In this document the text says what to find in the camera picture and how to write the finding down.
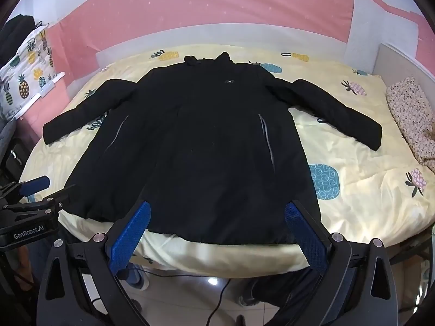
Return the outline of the large black coat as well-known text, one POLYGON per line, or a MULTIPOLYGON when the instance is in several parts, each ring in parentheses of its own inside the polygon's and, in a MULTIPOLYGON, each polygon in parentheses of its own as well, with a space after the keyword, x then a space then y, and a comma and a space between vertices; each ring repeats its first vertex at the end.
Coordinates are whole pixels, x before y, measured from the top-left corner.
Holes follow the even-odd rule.
POLYGON ((153 233, 220 245, 293 244, 284 220, 296 200, 321 218, 290 108, 324 119, 372 150, 382 128, 306 80, 262 66, 186 57, 140 81, 108 80, 43 126, 55 143, 102 120, 67 179, 68 211, 113 222, 148 202, 153 233))

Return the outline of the pineapple print hanging cloth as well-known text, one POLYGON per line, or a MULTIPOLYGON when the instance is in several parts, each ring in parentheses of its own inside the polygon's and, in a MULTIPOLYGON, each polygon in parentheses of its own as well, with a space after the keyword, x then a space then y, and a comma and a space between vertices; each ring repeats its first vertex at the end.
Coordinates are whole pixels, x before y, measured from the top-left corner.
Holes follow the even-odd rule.
POLYGON ((57 75, 47 29, 47 25, 41 25, 30 32, 1 68, 1 117, 7 121, 57 75))

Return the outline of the dark garment hanging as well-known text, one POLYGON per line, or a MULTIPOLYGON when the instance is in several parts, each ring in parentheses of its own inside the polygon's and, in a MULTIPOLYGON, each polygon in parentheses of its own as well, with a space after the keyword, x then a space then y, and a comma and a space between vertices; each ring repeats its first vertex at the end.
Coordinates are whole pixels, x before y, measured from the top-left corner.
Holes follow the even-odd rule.
POLYGON ((35 29, 35 20, 31 15, 19 14, 6 22, 1 29, 0 68, 15 55, 27 35, 35 29))

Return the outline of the floral pillow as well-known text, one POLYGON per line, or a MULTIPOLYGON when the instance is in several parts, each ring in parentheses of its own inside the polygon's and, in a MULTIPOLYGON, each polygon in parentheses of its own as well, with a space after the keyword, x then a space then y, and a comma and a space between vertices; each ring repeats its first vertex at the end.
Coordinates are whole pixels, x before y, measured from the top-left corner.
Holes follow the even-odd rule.
POLYGON ((420 84, 407 77, 387 88, 386 101, 417 162, 434 171, 434 109, 420 84))

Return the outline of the white bed headboard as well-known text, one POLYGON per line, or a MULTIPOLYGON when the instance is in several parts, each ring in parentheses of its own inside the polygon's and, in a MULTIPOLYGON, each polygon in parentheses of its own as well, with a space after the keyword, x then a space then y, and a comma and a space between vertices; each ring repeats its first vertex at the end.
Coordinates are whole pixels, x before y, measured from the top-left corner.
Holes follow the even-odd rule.
POLYGON ((372 73, 380 76, 387 86, 413 77, 423 90, 434 90, 434 76, 419 62, 388 43, 380 44, 372 73))

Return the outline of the white rack rail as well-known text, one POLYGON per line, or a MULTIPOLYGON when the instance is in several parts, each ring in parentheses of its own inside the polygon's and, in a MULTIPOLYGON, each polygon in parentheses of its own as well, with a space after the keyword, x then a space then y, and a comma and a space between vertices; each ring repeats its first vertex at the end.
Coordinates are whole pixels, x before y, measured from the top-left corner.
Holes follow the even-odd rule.
POLYGON ((42 89, 37 92, 36 95, 34 95, 27 103, 25 103, 20 110, 14 115, 13 119, 18 119, 20 117, 22 117, 22 115, 24 115, 24 113, 27 112, 27 110, 29 110, 29 108, 32 107, 32 105, 34 105, 34 103, 39 100, 40 98, 45 97, 45 95, 47 95, 52 89, 55 88, 56 83, 59 82, 64 76, 65 76, 65 72, 62 71, 59 74, 57 74, 52 80, 50 80, 46 85, 44 85, 44 87, 42 87, 42 89))

